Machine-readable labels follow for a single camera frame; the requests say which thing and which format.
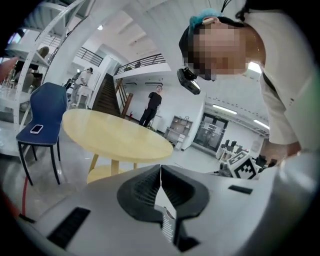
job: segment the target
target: black slot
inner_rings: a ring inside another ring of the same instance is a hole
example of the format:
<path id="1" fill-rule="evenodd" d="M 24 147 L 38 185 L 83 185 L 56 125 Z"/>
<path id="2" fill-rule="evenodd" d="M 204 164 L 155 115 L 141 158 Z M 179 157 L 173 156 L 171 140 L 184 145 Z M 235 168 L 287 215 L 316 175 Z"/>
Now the black slot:
<path id="1" fill-rule="evenodd" d="M 253 189 L 251 189 L 251 188 L 247 188 L 247 187 L 243 187 L 243 186 L 236 186 L 236 185 L 231 185 L 229 187 L 229 189 L 233 190 L 233 191 L 240 192 L 240 193 L 248 194 L 248 195 L 250 195 L 251 192 L 253 191 Z"/>
<path id="2" fill-rule="evenodd" d="M 47 237 L 48 240 L 65 249 L 89 213 L 88 209 L 75 208 Z"/>

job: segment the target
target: man in black clothes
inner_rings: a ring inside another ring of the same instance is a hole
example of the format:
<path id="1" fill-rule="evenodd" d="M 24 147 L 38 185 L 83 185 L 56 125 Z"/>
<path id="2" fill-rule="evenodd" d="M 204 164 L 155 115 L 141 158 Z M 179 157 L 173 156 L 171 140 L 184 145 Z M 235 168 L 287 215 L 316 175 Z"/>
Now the man in black clothes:
<path id="1" fill-rule="evenodd" d="M 144 107 L 144 113 L 140 119 L 139 125 L 147 127 L 149 122 L 155 117 L 157 110 L 161 105 L 162 97 L 160 96 L 162 92 L 162 86 L 158 85 L 156 87 L 156 92 L 151 92 L 148 97 L 147 105 Z"/>

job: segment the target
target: black t-shirt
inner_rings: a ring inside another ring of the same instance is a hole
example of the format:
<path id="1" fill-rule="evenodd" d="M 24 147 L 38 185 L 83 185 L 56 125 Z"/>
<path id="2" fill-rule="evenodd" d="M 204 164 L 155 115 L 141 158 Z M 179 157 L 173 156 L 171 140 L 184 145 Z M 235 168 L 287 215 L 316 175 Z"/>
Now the black t-shirt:
<path id="1" fill-rule="evenodd" d="M 152 110 L 157 110 L 157 107 L 161 104 L 161 96 L 156 93 L 156 92 L 151 92 L 149 94 L 149 104 L 148 104 L 148 108 L 152 109 Z"/>

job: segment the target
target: black pants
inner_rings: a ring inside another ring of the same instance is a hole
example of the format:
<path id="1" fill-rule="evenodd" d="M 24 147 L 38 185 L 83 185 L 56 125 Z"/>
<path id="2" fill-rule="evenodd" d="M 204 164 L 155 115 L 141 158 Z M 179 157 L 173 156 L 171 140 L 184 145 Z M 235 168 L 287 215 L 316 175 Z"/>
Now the black pants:
<path id="1" fill-rule="evenodd" d="M 151 108 L 147 108 L 139 122 L 139 125 L 147 127 L 150 121 L 156 116 L 157 111 Z"/>

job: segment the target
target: yellow round table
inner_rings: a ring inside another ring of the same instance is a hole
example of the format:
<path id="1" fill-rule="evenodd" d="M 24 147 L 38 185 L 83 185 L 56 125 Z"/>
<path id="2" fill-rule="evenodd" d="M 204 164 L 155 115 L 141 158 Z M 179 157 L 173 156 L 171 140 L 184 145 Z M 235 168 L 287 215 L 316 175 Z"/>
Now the yellow round table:
<path id="1" fill-rule="evenodd" d="M 98 156 L 111 159 L 111 175 L 119 173 L 119 161 L 153 163 L 172 154 L 173 147 L 165 138 L 143 126 L 114 115 L 71 109 L 64 113 L 63 128 L 68 136 L 94 157 L 90 170 L 95 168 Z"/>

